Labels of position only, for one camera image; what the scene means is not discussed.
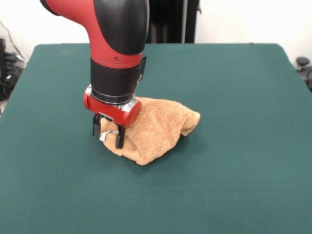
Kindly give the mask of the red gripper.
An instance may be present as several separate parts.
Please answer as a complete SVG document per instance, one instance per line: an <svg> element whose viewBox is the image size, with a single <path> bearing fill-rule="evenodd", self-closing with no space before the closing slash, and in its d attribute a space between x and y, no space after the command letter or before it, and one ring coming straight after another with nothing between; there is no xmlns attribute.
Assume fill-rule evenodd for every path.
<svg viewBox="0 0 312 234"><path fill-rule="evenodd" d="M93 136L100 138L101 119L114 122L117 126L116 148L122 149L124 145L126 128L133 124L142 108L142 103L137 99L122 105L106 104L97 100L91 94L92 88L86 88L83 95L83 104L87 110L94 113Z"/></svg>

